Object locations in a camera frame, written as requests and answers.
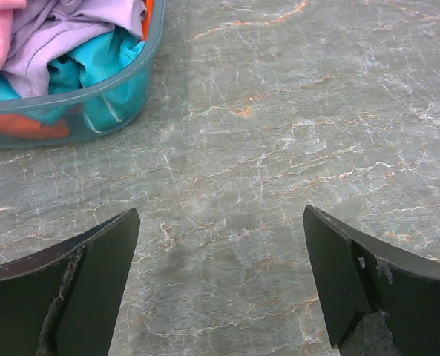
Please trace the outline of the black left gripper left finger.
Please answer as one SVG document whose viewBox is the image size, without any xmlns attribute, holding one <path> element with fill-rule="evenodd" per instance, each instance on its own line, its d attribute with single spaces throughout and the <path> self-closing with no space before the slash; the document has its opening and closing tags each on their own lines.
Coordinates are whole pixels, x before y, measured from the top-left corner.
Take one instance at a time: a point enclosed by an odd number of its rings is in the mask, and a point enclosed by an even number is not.
<svg viewBox="0 0 440 356">
<path fill-rule="evenodd" d="M 137 246 L 137 210 L 0 265 L 0 355 L 107 355 Z"/>
</svg>

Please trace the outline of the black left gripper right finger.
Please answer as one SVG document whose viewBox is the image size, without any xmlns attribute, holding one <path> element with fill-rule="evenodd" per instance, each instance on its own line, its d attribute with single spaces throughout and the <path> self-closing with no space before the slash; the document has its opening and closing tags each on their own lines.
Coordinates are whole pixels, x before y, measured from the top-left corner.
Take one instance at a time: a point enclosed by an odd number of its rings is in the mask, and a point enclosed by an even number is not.
<svg viewBox="0 0 440 356">
<path fill-rule="evenodd" d="M 333 348 L 341 355 L 440 355 L 440 262 L 310 205 L 303 225 Z"/>
</svg>

